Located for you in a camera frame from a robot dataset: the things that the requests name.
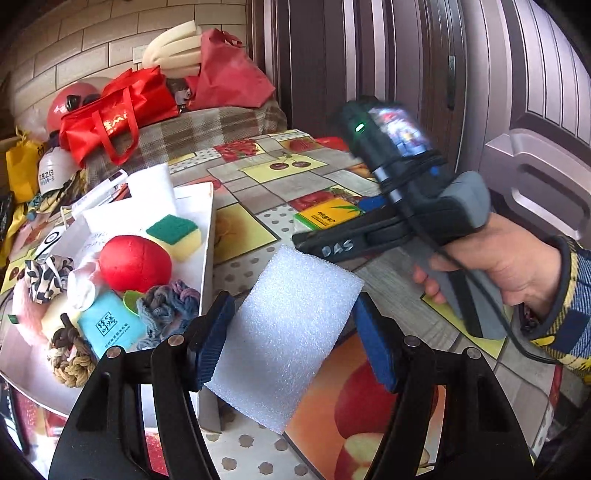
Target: white foam block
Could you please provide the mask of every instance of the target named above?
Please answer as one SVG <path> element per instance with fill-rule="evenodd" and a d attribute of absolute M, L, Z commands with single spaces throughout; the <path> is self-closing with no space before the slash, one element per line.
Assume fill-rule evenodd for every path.
<path fill-rule="evenodd" d="M 232 320 L 207 387 L 282 433 L 362 287 L 336 265 L 281 247 Z"/>

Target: red bag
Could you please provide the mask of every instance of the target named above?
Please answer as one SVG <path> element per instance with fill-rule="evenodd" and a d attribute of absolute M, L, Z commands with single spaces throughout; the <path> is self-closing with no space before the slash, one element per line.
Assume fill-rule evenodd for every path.
<path fill-rule="evenodd" d="M 201 73 L 186 78 L 189 110 L 259 108 L 273 95 L 275 87 L 241 46 L 237 37 L 215 28 L 201 36 Z"/>
<path fill-rule="evenodd" d="M 61 120 L 60 146 L 82 164 L 85 156 L 103 145 L 115 165 L 125 163 L 139 143 L 139 128 L 178 115 L 160 67 L 129 69 L 108 83 L 96 102 L 68 113 Z M 119 155 L 109 137 L 131 132 L 132 143 Z"/>

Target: pink fluffy cloth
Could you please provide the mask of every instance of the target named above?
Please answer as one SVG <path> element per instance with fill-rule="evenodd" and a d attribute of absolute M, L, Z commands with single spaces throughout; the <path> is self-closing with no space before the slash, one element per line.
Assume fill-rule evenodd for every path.
<path fill-rule="evenodd" d="M 12 314 L 16 315 L 16 327 L 25 341 L 31 345 L 47 346 L 49 340 L 43 334 L 41 321 L 49 308 L 49 303 L 39 304 L 31 300 L 29 287 L 20 279 L 12 291 Z"/>

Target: tile wall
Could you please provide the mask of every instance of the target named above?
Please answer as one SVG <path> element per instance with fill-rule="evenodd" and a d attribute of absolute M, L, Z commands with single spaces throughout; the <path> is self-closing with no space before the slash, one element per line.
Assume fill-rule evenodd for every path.
<path fill-rule="evenodd" d="M 133 49 L 195 19 L 246 43 L 246 0 L 67 0 L 15 39 L 0 64 L 12 72 L 11 108 L 18 119 L 47 110 L 65 86 L 87 77 L 114 78 L 134 64 Z"/>

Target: green and yellow sponge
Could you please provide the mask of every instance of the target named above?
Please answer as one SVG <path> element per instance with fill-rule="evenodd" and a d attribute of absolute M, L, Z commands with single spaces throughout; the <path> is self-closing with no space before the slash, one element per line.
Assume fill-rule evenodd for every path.
<path fill-rule="evenodd" d="M 191 220 L 167 215 L 146 230 L 148 238 L 178 262 L 187 260 L 201 246 L 201 232 Z"/>

